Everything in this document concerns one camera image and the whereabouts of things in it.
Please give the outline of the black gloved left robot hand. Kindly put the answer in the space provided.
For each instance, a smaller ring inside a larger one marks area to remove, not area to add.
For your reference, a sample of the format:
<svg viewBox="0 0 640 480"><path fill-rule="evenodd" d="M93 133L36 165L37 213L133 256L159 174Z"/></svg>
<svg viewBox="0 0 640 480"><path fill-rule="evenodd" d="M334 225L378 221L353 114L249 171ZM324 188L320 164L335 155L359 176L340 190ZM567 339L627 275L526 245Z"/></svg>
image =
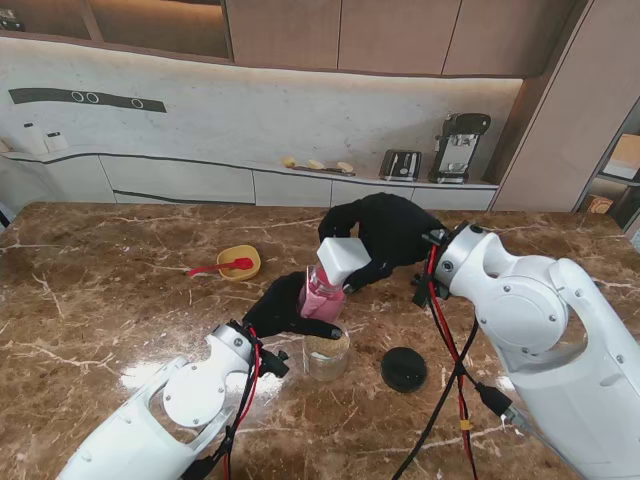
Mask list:
<svg viewBox="0 0 640 480"><path fill-rule="evenodd" d="M258 338L293 333L330 340L340 339L343 332L336 325L304 318L298 313L299 293L305 282L306 275L302 271L275 280L244 316L243 327L253 329Z"/></svg>

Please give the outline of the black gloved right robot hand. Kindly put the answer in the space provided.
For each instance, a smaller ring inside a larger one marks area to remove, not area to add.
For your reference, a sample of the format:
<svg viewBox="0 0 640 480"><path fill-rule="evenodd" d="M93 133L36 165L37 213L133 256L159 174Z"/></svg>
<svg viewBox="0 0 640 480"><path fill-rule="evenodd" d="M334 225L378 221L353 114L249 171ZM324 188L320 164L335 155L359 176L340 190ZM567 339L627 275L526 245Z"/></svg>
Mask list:
<svg viewBox="0 0 640 480"><path fill-rule="evenodd" d="M430 250L424 236L444 225L403 197L377 193L332 207L318 227L319 238L349 237L353 228L370 262L347 277L346 294L388 278L399 266L424 260Z"/></svg>

